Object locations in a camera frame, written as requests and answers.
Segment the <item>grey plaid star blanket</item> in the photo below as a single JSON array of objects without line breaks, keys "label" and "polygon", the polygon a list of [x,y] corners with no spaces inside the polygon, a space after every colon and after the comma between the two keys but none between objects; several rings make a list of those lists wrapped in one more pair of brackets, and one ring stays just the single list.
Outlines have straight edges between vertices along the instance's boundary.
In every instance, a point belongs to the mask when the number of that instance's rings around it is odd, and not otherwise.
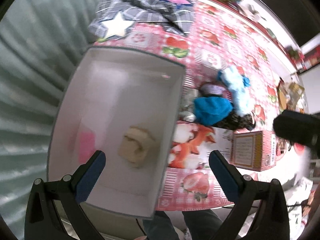
[{"label": "grey plaid star blanket", "polygon": [[105,37],[107,27],[103,22],[114,19],[117,13],[127,21],[159,24],[166,32],[188,36],[194,22],[194,3],[192,0],[98,0],[89,31],[99,38]]}]

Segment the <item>light blue fluffy cloth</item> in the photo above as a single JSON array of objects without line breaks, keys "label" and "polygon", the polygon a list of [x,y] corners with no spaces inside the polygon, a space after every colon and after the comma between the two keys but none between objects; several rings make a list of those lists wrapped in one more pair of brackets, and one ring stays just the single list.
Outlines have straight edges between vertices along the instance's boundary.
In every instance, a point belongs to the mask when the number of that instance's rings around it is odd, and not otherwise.
[{"label": "light blue fluffy cloth", "polygon": [[220,70],[217,79],[222,81],[231,92],[236,114],[239,116],[249,114],[251,112],[249,93],[245,88],[243,77],[236,66]]}]

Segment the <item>round wooden coaster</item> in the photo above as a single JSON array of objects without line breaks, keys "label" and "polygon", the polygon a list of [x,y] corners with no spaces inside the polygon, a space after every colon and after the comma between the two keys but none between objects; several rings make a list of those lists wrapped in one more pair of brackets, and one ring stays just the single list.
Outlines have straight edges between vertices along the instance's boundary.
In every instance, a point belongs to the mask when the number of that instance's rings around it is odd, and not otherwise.
[{"label": "round wooden coaster", "polygon": [[283,93],[283,91],[280,88],[277,89],[277,93],[278,93],[279,108],[281,111],[284,111],[287,109],[286,95]]}]

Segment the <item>pink soft item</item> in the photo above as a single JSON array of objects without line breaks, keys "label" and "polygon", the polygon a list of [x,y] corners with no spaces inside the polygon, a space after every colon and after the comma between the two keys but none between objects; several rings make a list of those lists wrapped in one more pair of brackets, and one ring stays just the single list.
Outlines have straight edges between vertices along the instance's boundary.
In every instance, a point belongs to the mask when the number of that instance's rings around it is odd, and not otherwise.
[{"label": "pink soft item", "polygon": [[84,164],[95,152],[95,133],[92,131],[81,132],[79,137],[78,161]]}]

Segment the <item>white storage box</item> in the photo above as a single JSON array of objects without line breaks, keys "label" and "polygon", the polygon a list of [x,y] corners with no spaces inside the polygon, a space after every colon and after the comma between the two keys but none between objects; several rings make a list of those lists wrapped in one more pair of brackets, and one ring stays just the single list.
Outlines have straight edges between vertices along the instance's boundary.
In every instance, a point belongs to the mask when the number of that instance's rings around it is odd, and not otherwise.
[{"label": "white storage box", "polygon": [[[162,188],[182,95],[185,66],[145,51],[89,48],[60,104],[49,146],[47,178],[73,174],[81,132],[95,133],[106,165],[87,203],[138,218],[152,217]],[[156,144],[141,167],[118,155],[130,126],[147,129]]]}]

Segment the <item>blue sequin cloth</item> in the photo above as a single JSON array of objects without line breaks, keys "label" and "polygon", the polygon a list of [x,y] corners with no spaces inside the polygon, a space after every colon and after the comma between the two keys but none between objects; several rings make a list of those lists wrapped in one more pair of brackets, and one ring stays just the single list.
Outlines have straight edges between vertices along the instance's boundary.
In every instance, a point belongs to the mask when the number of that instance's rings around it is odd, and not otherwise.
[{"label": "blue sequin cloth", "polygon": [[232,110],[231,102],[225,98],[210,96],[194,100],[196,121],[204,126],[213,126],[222,121]]}]

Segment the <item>red strawberry checkered tablecloth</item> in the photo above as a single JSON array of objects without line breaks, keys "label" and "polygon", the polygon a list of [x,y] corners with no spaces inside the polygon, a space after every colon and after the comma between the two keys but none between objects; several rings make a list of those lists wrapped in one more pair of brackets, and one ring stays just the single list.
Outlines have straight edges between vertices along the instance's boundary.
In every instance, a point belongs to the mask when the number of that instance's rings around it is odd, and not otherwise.
[{"label": "red strawberry checkered tablecloth", "polygon": [[[138,23],[125,38],[97,40],[100,46],[135,48],[166,57],[186,67],[182,101],[192,102],[205,83],[218,83],[218,70],[236,66],[249,78],[247,91],[255,119],[256,131],[272,131],[272,122],[279,114],[277,85],[289,76],[294,66],[287,56],[247,20],[217,3],[195,3],[195,22],[187,37],[166,33],[158,25]],[[225,87],[223,96],[231,94]],[[196,123],[184,112],[178,122]],[[299,168],[300,154],[296,150],[281,151],[277,138],[276,165],[257,172],[239,168],[255,180],[281,183],[290,180]],[[189,170],[167,168],[164,186],[158,200],[161,211],[189,211],[228,205],[220,185],[210,168]]]}]

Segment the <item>leopard print scrunchie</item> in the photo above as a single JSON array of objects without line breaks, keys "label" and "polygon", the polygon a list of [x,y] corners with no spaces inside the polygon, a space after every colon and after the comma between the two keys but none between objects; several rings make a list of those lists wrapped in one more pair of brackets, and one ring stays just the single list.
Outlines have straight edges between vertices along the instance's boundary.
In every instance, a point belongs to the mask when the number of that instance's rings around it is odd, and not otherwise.
[{"label": "leopard print scrunchie", "polygon": [[252,131],[255,128],[256,123],[252,113],[239,116],[235,111],[231,111],[227,117],[225,117],[220,122],[217,122],[213,126],[232,131],[240,129],[247,129],[248,131]]}]

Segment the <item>cream soft cloth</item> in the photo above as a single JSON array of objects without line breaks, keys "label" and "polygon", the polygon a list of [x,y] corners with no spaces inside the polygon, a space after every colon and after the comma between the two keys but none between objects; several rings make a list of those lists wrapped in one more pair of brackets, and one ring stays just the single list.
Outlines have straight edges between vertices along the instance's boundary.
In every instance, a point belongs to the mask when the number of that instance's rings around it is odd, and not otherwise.
[{"label": "cream soft cloth", "polygon": [[141,167],[149,150],[155,144],[154,137],[147,129],[130,126],[123,136],[118,155],[128,161],[133,167]]}]

